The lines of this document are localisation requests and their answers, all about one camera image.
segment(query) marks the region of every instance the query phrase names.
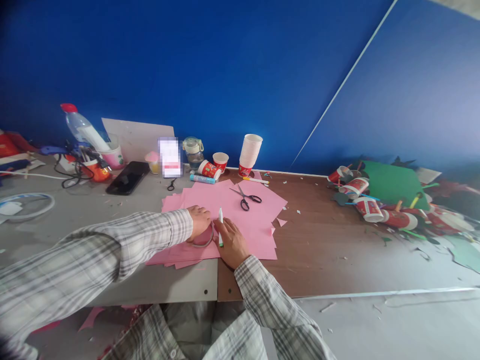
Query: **table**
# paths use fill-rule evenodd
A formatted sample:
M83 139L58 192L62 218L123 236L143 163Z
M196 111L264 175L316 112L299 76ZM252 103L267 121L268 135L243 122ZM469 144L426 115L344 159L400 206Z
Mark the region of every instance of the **table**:
M47 163L32 170L33 174L63 177L53 170L53 158L37 156ZM175 181L175 190L168 191L171 180L148 174L129 196L105 193L107 183L88 181L70 189L61 187L62 180L30 176L3 177L0 198L21 193L46 193L55 198L54 208L25 221L0 224L0 266L8 266L51 248L70 232L95 223L118 219L139 211L160 212L162 199L172 193L191 188L186 173ZM29 205L38 206L39 201ZM174 266L141 265L125 281L111 284L95 298L91 306L136 305L217 299L217 259L175 270Z
M262 263L292 298L480 284L480 274L454 263L442 246L394 238L385 225L365 222L353 206L331 201L334 190L327 189L325 178L272 176L262 178L270 180L269 188L288 201L287 210L278 215L288 222L283 227L273 222L278 260ZM241 181L236 171L225 178ZM373 232L393 241L385 246ZM431 261L414 251L417 247ZM219 260L218 301L241 299L233 272Z

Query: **shirt cuff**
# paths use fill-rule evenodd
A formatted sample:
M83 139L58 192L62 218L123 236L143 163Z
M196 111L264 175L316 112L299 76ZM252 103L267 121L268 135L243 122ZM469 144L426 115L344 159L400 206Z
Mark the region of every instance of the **shirt cuff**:
M164 212L163 214L171 226L169 247L183 243L192 236L194 221L187 209Z
M233 273L245 299L269 274L256 256L250 255Z

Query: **floor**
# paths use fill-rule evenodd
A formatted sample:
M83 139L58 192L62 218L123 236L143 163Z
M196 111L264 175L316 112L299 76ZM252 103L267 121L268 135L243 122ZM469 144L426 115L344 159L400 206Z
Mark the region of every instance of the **floor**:
M480 289L416 295L298 299L340 359L474 359L480 339ZM77 332L84 308L51 330L31 335L45 360L96 359L130 319L109 307L93 328ZM272 334L262 329L268 359L277 359Z

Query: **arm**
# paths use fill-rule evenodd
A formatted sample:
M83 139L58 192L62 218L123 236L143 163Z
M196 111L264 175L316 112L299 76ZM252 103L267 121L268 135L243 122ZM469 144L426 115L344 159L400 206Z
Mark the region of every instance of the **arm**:
M87 226L0 271L0 352L36 359L37 350L25 344L33 330L81 309L155 253L201 234L198 210L137 212Z
M247 242L229 219L213 221L223 239L220 256L231 268L245 308L256 322L270 328L279 359L335 360L320 328L285 293L275 278L247 249Z

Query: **blue wall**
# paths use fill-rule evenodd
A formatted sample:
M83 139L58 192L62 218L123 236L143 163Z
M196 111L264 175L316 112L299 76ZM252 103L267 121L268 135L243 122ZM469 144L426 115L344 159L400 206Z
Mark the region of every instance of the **blue wall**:
M480 21L400 0L291 171L328 174L360 154L480 173Z
M255 167L286 171L391 2L9 1L0 128L61 144L60 103L74 103L100 129L101 117L172 125L231 166L259 134ZM297 170L327 169L328 144Z

